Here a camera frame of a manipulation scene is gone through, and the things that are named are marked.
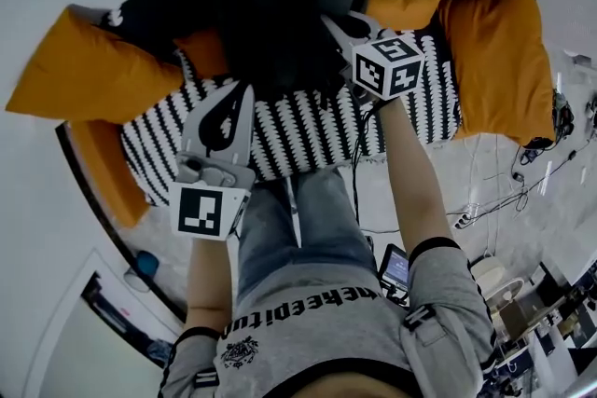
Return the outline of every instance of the black and white patterned cushion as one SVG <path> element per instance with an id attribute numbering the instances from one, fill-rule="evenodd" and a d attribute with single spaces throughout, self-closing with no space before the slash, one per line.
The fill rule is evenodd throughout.
<path id="1" fill-rule="evenodd" d="M 423 144 L 450 140 L 460 124 L 460 104 L 450 51 L 441 36 L 429 30 L 410 31 L 404 37 L 425 55 L 422 85 L 404 100 L 411 122 Z M 176 176 L 175 155 L 188 113 L 218 85 L 195 79 L 185 55 L 179 52 L 185 82 L 135 120 L 122 127 L 121 141 L 132 174 L 148 202 L 168 205 L 168 189 Z M 309 172 L 350 159 L 357 139 L 357 121 L 371 103 L 356 105 L 346 87 L 320 107 L 319 92 L 296 91 L 278 102 L 257 102 L 250 167 L 258 181 Z M 377 116 L 368 125 L 363 157 L 385 151 Z"/>

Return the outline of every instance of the electrical cord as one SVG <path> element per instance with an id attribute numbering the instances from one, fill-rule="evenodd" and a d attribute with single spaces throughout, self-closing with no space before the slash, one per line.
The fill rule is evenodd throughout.
<path id="1" fill-rule="evenodd" d="M 506 179 L 507 179 L 507 183 L 508 183 L 508 185 L 510 186 L 510 193 L 514 193 L 514 185 L 512 184 L 512 178 L 511 178 L 510 176 L 508 176 L 508 175 L 507 175 L 507 172 L 499 172 L 499 173 L 497 173 L 497 174 L 494 174 L 493 176 L 490 176 L 490 177 L 488 177 L 488 178 L 483 178 L 483 181 L 489 181 L 490 179 L 497 178 L 497 177 L 499 177 L 499 176 L 505 176 L 505 177 L 506 177 Z M 522 182 L 522 179 L 520 179 L 520 180 L 519 180 L 519 179 L 516 179 L 515 181 L 518 181 L 519 183 L 521 183 L 521 182 Z"/>
<path id="2" fill-rule="evenodd" d="M 466 153 L 468 153 L 468 155 L 471 158 L 471 163 L 470 163 L 470 170 L 468 172 L 468 204 L 472 204 L 470 201 L 470 197 L 471 197 L 471 192 L 472 192 L 472 187 L 473 187 L 473 169 L 476 169 L 476 160 L 477 160 L 477 152 L 479 151 L 479 144 L 481 142 L 481 136 L 479 135 L 477 137 L 477 143 L 475 144 L 475 150 L 473 151 L 473 153 L 471 153 L 470 151 L 468 151 L 468 147 L 466 146 L 466 138 L 463 139 L 463 146 L 465 147 Z"/>
<path id="3" fill-rule="evenodd" d="M 406 307 L 407 305 L 407 298 L 409 297 L 409 292 L 405 292 L 401 297 L 397 296 L 396 292 L 399 289 L 397 287 L 392 286 L 387 293 L 386 298 L 388 300 L 391 300 L 392 302 L 394 302 L 396 305 L 399 305 L 400 307 Z"/>
<path id="4" fill-rule="evenodd" d="M 561 164 L 560 166 L 558 166 L 555 170 L 553 170 L 549 176 L 552 176 L 553 174 L 555 174 L 557 171 L 559 171 L 566 163 L 572 161 L 576 155 L 578 153 L 580 153 L 582 150 L 584 150 L 585 148 L 587 148 L 589 146 L 590 142 L 587 141 L 587 143 L 580 149 L 575 150 L 573 149 L 570 154 L 568 155 L 568 158 L 566 158 Z M 533 185 L 526 187 L 524 185 L 524 183 L 522 184 L 522 188 L 521 188 L 521 192 L 514 194 L 514 195 L 510 195 L 508 197 L 505 197 L 503 199 L 500 200 L 500 202 L 498 202 L 497 205 L 493 206 L 491 209 L 488 209 L 486 212 L 481 213 L 480 215 L 476 216 L 474 219 L 472 219 L 468 224 L 466 224 L 465 226 L 462 226 L 462 229 L 466 229 L 467 227 L 470 227 L 472 225 L 474 225 L 481 217 L 484 217 L 486 215 L 489 215 L 491 213 L 495 213 L 496 211 L 499 211 L 501 209 L 504 209 L 505 207 L 511 205 L 511 204 L 516 204 L 515 208 L 516 211 L 518 213 L 521 213 L 527 206 L 528 202 L 529 202 L 529 193 L 531 191 L 533 191 L 536 187 L 538 187 L 543 181 L 545 181 L 547 178 L 543 177 L 540 180 L 538 180 L 536 183 L 533 183 Z"/>
<path id="5" fill-rule="evenodd" d="M 497 134 L 495 135 L 495 170 L 496 171 L 500 171 L 500 163 L 499 163 L 499 154 L 498 154 L 498 144 L 497 144 Z M 500 177 L 496 176 L 495 177 L 495 182 L 497 184 L 497 196 L 499 198 L 500 196 Z M 497 237 L 499 236 L 500 233 L 500 210 L 497 210 L 497 215 L 495 216 L 495 241 L 493 242 L 493 254 L 495 254 L 495 252 L 497 251 Z M 489 252 L 489 237 L 487 238 L 487 248 L 485 249 L 485 253 L 483 253 L 483 255 L 486 255 Z"/>
<path id="6" fill-rule="evenodd" d="M 395 234 L 396 232 L 400 232 L 400 229 L 392 229 L 392 230 L 374 230 L 374 229 L 364 229 L 361 227 L 363 232 L 369 232 L 370 234 Z"/>
<path id="7" fill-rule="evenodd" d="M 521 166 L 526 166 L 527 164 L 531 164 L 533 161 L 535 161 L 537 158 L 539 158 L 546 151 L 552 151 L 553 149 L 555 149 L 556 146 L 558 144 L 560 144 L 562 139 L 565 138 L 565 136 L 563 135 L 562 129 L 563 129 L 563 127 L 556 128 L 556 141 L 550 147 L 543 148 L 543 149 L 525 149 L 524 153 L 522 153 L 522 156 L 521 156 Z M 512 163 L 512 168 L 510 169 L 510 172 L 512 172 L 513 169 L 514 169 L 514 163 Z"/>
<path id="8" fill-rule="evenodd" d="M 514 165 L 516 164 L 516 159 L 519 156 L 519 152 L 521 151 L 522 146 L 519 146 L 519 149 L 516 150 L 516 154 L 514 155 L 514 158 L 512 159 L 512 166 L 510 166 L 510 176 L 514 177 Z"/>
<path id="9" fill-rule="evenodd" d="M 354 144 L 354 151 L 351 157 L 351 167 L 353 168 L 353 198 L 354 198 L 354 215 L 356 216 L 356 223 L 360 223 L 360 215 L 358 211 L 358 191 L 356 189 L 356 168 L 358 166 L 358 162 L 360 161 L 361 157 L 363 156 L 361 153 L 361 144 L 365 141 L 365 135 L 368 133 L 368 123 L 371 120 L 371 117 L 379 112 L 385 105 L 387 105 L 389 101 L 386 100 L 379 100 L 376 102 L 373 107 L 367 111 L 362 117 L 359 118 L 358 124 L 358 137 Z"/>

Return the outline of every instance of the orange pillow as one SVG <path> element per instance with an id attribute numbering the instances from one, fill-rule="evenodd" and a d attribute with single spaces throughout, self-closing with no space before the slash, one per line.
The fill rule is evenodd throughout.
<path id="1" fill-rule="evenodd" d="M 224 46 L 215 28 L 201 30 L 185 38 L 176 38 L 174 42 L 187 54 L 199 78 L 213 78 L 229 73 Z"/>
<path id="2" fill-rule="evenodd" d="M 74 121 L 131 121 L 183 82 L 164 64 L 68 8 L 41 41 L 7 110 Z"/>
<path id="3" fill-rule="evenodd" d="M 383 28 L 423 29 L 436 13 L 441 0 L 369 0 L 367 15 Z"/>
<path id="4" fill-rule="evenodd" d="M 136 226 L 149 204 L 124 158 L 118 126 L 106 121 L 73 121 L 69 127 L 71 142 L 103 203 L 121 225 Z"/>
<path id="5" fill-rule="evenodd" d="M 520 145 L 555 140 L 553 87 L 535 0 L 444 0 L 463 125 L 457 137 L 489 132 Z"/>

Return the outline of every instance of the black backpack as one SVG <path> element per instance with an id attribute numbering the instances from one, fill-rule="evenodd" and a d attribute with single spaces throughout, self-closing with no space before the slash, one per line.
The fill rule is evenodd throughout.
<path id="1" fill-rule="evenodd" d="M 259 99 L 297 89 L 325 97 L 343 85 L 346 65 L 321 14 L 364 11 L 367 0 L 215 0 L 218 30 L 232 75 L 251 83 Z"/>

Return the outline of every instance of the white floor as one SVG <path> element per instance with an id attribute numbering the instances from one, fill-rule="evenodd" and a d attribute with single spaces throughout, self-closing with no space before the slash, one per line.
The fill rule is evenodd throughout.
<path id="1" fill-rule="evenodd" d="M 597 76 L 589 78 L 574 72 L 571 60 L 563 52 L 551 51 L 550 62 L 553 77 L 558 78 L 560 74 L 562 79 L 562 92 L 575 114 L 576 128 L 571 137 L 533 164 L 521 166 L 517 161 L 514 171 L 524 175 L 527 185 L 545 176 L 550 161 L 554 170 L 573 149 L 578 150 L 586 144 L 585 105 L 597 91 Z M 506 137 L 481 134 L 465 141 L 429 145 L 426 149 L 436 168 L 447 212 L 466 210 L 471 203 L 478 204 L 477 211 L 482 213 L 494 205 L 492 201 L 521 189 L 521 184 L 509 179 L 517 146 Z M 454 229 L 454 238 L 471 261 L 483 254 L 494 254 L 506 266 L 508 277 L 526 279 L 553 244 L 566 241 L 597 214 L 596 158 L 597 142 L 592 142 L 573 161 L 549 177 L 545 195 L 540 194 L 540 187 L 532 191 L 521 213 L 514 205 L 508 206 L 464 230 Z M 340 170 L 347 189 L 352 191 L 352 170 Z M 380 231 L 366 231 L 374 239 L 379 264 L 388 243 L 402 243 L 399 232 L 385 232 L 398 229 L 387 165 L 383 161 L 360 164 L 357 187 L 362 228 Z M 457 219 L 456 215 L 450 216 L 451 223 Z M 164 210 L 152 209 L 135 230 L 120 232 L 132 248 L 149 250 L 160 258 L 157 283 L 183 304 L 190 240 L 173 236 L 168 221 Z M 229 240 L 229 250 L 236 277 L 236 239 Z"/>

